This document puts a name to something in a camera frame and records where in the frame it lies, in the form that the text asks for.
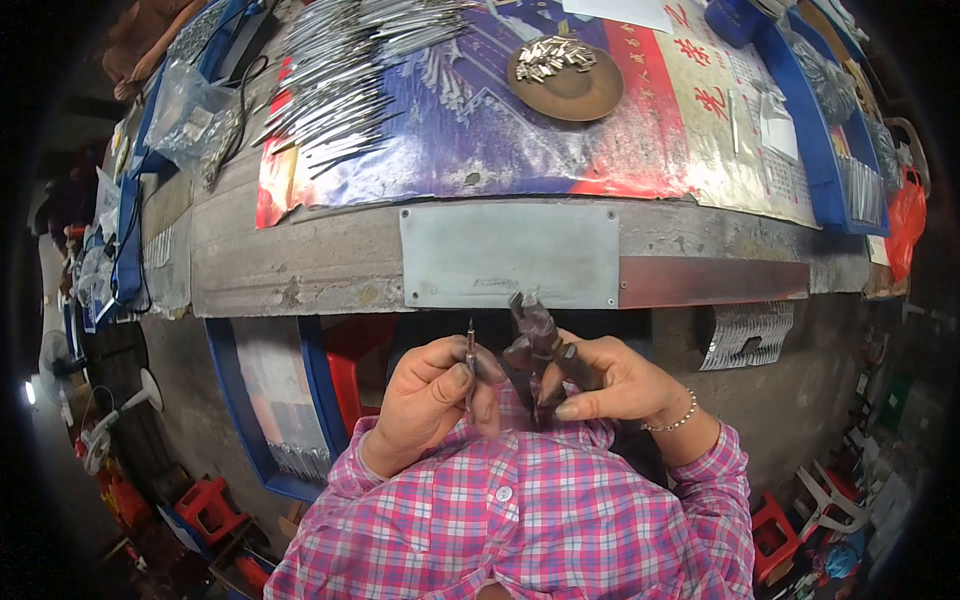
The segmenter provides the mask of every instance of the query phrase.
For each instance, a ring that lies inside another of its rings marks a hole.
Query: white shirt button
[[[496,499],[499,500],[500,502],[506,502],[512,497],[514,497],[514,491],[508,488],[507,486],[498,488],[496,491]]]

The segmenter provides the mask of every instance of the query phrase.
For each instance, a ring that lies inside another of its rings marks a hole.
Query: paper sheet
[[[761,105],[760,139],[764,148],[776,152],[790,164],[797,164],[800,151],[797,149],[797,132],[794,129],[793,120],[768,118],[763,114]]]
[[[867,250],[870,252],[870,262],[885,267],[890,266],[890,258],[887,256],[887,245],[884,238],[879,235],[868,235]]]
[[[564,11],[673,34],[673,23],[660,0],[564,0]]]

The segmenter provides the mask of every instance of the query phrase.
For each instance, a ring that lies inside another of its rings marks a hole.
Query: bracelet
[[[687,390],[688,392],[690,392],[690,400],[692,400],[692,403],[690,404],[690,410],[686,412],[686,414],[684,415],[684,417],[683,417],[682,419],[678,420],[677,422],[673,423],[672,425],[666,425],[665,427],[651,427],[651,426],[647,425],[646,422],[641,421],[641,422],[640,422],[640,429],[641,429],[641,430],[642,430],[642,429],[646,429],[646,430],[648,430],[648,431],[673,431],[673,430],[676,429],[677,427],[679,427],[679,426],[683,425],[684,423],[686,423],[686,421],[687,421],[690,417],[693,417],[694,411],[697,410],[697,397],[696,397],[696,395],[693,394],[693,390],[691,390],[691,389],[689,389],[689,388],[687,388],[686,390]]]

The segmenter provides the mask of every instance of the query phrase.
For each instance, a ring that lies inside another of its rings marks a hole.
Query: pliers
[[[565,344],[557,332],[557,326],[550,316],[550,312],[537,298],[536,293],[524,297],[517,290],[510,297],[510,310],[516,321],[520,333],[509,348],[503,351],[503,357],[515,372],[508,376],[514,382],[517,393],[529,406],[531,422],[535,430],[543,431],[550,428],[553,422],[553,412],[566,399],[563,384],[552,390],[540,391],[540,402],[524,398],[523,393],[530,396],[529,385],[517,386],[517,377],[523,372],[538,383],[542,381],[547,366],[552,362],[573,382],[582,392],[599,390],[603,381],[580,355],[573,344]]]

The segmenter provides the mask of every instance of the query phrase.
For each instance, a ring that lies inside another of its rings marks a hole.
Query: hand
[[[124,102],[136,94],[137,84],[128,80],[123,80],[113,87],[113,97],[119,102]]]
[[[477,347],[477,375],[464,360],[467,338],[454,335],[413,348],[400,358],[380,408],[380,418],[364,441],[363,459],[374,472],[392,477],[440,443],[466,412],[471,386],[473,417],[484,435],[499,432],[492,385],[507,377],[486,348]]]
[[[159,62],[160,56],[154,54],[153,52],[148,52],[143,55],[143,58],[137,61],[136,66],[133,68],[133,72],[130,74],[130,81],[139,82],[150,77],[150,74],[154,72],[154,67]]]
[[[559,330],[564,342],[603,375],[604,389],[571,396],[557,408],[560,420],[643,419],[651,427],[676,422],[690,409],[690,393],[660,367],[613,337],[583,340]],[[563,372],[553,363],[543,374],[543,389],[560,385]]]

